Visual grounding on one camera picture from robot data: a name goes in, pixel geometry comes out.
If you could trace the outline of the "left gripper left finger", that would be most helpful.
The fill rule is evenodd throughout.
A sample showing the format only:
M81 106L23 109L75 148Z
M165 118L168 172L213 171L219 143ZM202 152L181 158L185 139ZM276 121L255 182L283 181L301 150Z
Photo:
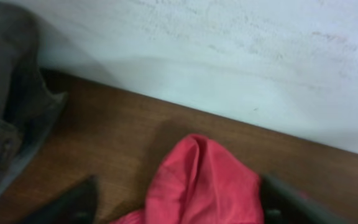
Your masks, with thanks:
M22 219L22 224L92 224L98 209L98 179L91 175Z

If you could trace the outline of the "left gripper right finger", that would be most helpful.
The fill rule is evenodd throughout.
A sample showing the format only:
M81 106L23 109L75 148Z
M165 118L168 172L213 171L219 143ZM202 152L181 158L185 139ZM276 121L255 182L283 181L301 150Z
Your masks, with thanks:
M260 200L267 224L346 224L347 220L322 207L291 185L263 175Z

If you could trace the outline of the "orange red t-shirt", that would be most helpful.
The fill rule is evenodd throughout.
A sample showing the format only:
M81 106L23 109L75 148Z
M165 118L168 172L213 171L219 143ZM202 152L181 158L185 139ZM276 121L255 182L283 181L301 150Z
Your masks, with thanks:
M161 162L144 208L114 223L263 223L259 192L258 174L216 141L190 134Z

